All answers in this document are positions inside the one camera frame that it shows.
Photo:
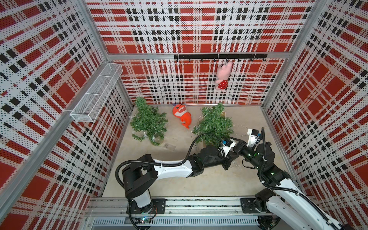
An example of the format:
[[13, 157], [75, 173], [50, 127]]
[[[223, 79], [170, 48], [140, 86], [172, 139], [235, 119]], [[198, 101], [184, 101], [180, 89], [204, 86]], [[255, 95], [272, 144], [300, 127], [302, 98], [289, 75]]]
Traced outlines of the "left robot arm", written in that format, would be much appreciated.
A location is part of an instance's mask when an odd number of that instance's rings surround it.
[[[208, 145], [199, 154], [191, 154], [192, 148], [202, 137], [214, 137], [215, 145]], [[184, 159], [179, 161], [160, 161], [145, 154], [137, 160], [120, 163], [115, 170], [115, 179], [125, 191], [128, 199], [127, 213], [131, 207], [141, 213], [152, 211], [154, 205], [149, 188], [154, 182], [167, 178], [188, 178], [201, 175], [206, 168], [221, 165], [228, 170], [238, 156], [231, 151], [236, 142], [221, 139], [215, 134], [205, 133], [197, 136], [191, 143]]]

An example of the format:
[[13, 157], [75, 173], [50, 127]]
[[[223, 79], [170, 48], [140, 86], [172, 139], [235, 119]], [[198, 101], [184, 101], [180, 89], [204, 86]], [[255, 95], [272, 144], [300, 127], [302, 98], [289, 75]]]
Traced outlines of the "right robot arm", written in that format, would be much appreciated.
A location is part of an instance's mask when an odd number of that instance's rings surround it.
[[274, 164], [275, 153], [270, 142], [252, 149], [240, 139], [234, 139], [232, 151], [244, 157], [257, 171], [261, 184], [270, 190], [266, 209], [295, 230], [352, 230], [320, 209], [292, 181], [291, 176]]

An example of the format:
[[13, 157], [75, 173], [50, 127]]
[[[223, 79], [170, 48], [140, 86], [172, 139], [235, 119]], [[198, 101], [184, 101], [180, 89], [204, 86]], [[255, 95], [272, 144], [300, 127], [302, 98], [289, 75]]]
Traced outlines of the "green christmas tree wooden base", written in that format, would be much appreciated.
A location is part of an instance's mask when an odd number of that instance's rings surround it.
[[147, 139], [152, 145], [160, 146], [168, 126], [166, 113], [147, 104], [143, 97], [136, 98], [135, 107], [137, 111], [130, 122], [132, 137], [138, 141]]

